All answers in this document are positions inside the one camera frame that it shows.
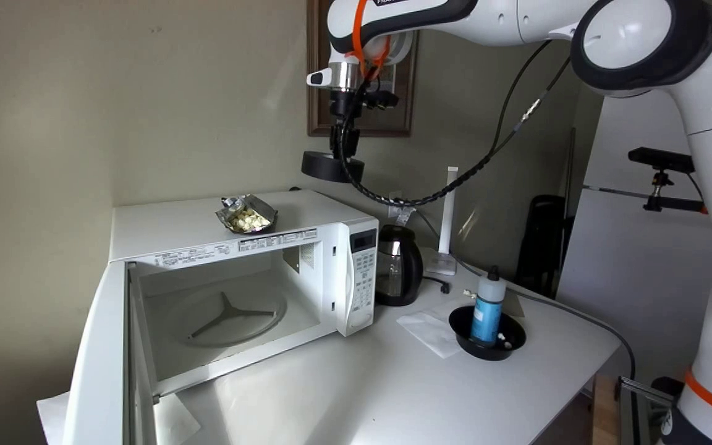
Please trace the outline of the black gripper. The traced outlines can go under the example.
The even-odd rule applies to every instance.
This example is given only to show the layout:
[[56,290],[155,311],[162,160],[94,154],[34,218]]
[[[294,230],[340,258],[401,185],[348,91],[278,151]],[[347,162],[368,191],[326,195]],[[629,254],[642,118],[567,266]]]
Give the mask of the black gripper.
[[398,96],[389,91],[331,91],[328,93],[328,112],[331,112],[331,129],[328,129],[328,149],[335,159],[348,159],[348,140],[356,140],[362,130],[356,129],[356,118],[364,109],[375,107],[396,107]]

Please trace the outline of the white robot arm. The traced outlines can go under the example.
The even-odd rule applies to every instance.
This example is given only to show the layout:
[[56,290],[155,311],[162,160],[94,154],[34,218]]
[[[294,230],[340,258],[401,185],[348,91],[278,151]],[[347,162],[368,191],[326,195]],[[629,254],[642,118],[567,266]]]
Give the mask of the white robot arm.
[[[677,137],[691,151],[712,219],[712,5],[707,0],[335,0],[326,10],[328,65],[307,82],[331,93],[335,129],[301,170],[362,183],[356,118],[393,102],[374,76],[411,52],[420,29],[478,45],[571,45],[577,76],[603,93],[594,146],[625,146],[658,160]],[[672,445],[712,443],[712,290],[702,339],[672,412]]]

